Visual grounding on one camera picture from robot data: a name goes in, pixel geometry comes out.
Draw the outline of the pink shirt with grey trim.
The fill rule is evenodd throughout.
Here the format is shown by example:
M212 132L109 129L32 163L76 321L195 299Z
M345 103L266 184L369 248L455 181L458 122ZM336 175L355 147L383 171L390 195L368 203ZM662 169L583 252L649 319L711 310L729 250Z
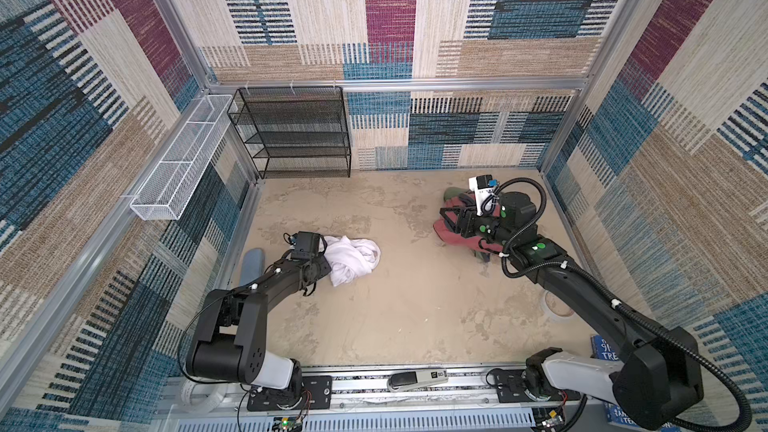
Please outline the pink shirt with grey trim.
M510 235L503 230L512 224L513 204L509 194L502 194L496 200L492 214L479 217L476 215L474 194L462 194L459 198L444 201L440 217L433 224L438 237L448 245L469 248L475 255L490 259L491 254L502 251L503 244Z

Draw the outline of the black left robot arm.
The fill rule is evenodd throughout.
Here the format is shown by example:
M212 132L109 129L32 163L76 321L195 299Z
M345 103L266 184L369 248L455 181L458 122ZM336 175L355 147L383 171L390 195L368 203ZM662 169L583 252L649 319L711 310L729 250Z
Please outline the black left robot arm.
M322 235L300 231L289 235L287 243L289 249L258 278L206 296L181 365L187 379L274 390L297 387L298 363L267 350L267 316L293 294L313 294L331 266Z

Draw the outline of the grey handheld scanner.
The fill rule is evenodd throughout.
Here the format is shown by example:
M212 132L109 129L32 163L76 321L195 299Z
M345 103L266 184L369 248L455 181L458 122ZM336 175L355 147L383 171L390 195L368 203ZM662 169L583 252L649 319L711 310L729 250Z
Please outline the grey handheld scanner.
M392 374L387 381L390 392L405 392L433 387L448 381L446 369L416 369Z

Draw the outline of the white cloth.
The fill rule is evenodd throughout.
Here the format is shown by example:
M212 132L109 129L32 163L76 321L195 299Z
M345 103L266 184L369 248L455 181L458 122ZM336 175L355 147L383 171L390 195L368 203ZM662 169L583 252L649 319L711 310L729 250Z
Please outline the white cloth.
M324 257L331 267L330 281L338 287L368 275L378 266L381 250L372 240L325 236Z

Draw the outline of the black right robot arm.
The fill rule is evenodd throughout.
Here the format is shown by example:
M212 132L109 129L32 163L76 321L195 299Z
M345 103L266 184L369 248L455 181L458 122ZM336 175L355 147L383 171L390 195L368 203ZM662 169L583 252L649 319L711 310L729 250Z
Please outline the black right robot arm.
M539 233L542 209L522 192L478 200L471 191L451 191L434 225L442 241L496 255L506 277L526 278L562 300L618 355L602 365L546 348L526 361L528 393L548 398L572 390L618 405L646 429L684 426L679 416L703 400L702 372L708 367L695 339L633 309L574 263L563 247Z

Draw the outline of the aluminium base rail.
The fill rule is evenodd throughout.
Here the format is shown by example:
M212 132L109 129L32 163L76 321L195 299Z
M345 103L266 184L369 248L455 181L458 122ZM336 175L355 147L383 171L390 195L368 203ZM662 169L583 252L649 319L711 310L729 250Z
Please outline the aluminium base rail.
M315 366L307 377L329 376L326 409L249 412L244 390L227 387L211 412L186 412L174 394L179 379L168 381L151 423L153 431L276 431L282 421L301 417L305 431L528 431L534 418L560 400L502 403L491 387L492 363L446 364L447 380L426 389L392 392L387 381L405 365Z

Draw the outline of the roll of tape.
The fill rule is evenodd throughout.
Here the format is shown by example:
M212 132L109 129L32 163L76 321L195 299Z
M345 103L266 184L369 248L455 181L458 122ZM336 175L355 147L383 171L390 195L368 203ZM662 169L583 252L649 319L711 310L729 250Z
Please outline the roll of tape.
M563 322L576 317L576 313L570 306L549 291L542 294L540 306L544 314L553 321Z

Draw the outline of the white tape roll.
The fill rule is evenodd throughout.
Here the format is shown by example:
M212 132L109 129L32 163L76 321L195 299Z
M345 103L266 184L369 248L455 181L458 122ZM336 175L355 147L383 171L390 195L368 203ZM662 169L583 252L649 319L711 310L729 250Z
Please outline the white tape roll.
M207 414L217 409L227 396L229 385L200 384L184 379L178 390L178 406L186 413Z

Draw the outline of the blue-grey oval pad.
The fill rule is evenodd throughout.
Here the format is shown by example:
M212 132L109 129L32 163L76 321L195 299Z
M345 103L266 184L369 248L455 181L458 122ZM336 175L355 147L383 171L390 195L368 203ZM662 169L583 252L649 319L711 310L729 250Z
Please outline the blue-grey oval pad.
M265 253L261 248L248 250L242 259L239 286L245 286L260 278L265 270Z

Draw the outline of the black mesh shelf rack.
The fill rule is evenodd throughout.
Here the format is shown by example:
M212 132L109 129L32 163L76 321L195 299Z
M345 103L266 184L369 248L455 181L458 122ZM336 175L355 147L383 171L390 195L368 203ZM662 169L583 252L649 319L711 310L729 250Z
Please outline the black mesh shelf rack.
M351 174L349 122L338 86L242 87L229 117L262 180Z

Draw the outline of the green printed shirt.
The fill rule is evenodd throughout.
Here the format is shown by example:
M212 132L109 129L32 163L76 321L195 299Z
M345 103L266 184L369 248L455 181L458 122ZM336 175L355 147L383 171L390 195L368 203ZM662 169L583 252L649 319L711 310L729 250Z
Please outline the green printed shirt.
M468 193L467 189L461 187L449 187L443 192L443 201L450 201L459 198L462 194Z

